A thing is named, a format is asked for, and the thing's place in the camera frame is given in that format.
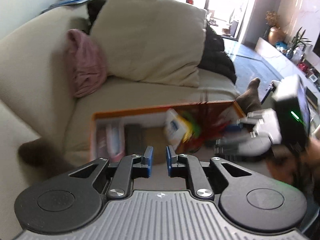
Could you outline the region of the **person's right hand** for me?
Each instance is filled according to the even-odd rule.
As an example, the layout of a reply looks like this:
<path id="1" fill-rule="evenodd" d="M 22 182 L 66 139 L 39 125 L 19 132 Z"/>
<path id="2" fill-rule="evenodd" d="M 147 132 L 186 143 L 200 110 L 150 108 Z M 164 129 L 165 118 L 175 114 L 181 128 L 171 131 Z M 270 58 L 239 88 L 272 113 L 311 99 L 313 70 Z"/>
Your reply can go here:
<path id="1" fill-rule="evenodd" d="M 319 182 L 319 140 L 310 137 L 305 151 L 299 156 L 288 153 L 268 158 L 266 164 L 274 179 L 309 193 Z"/>

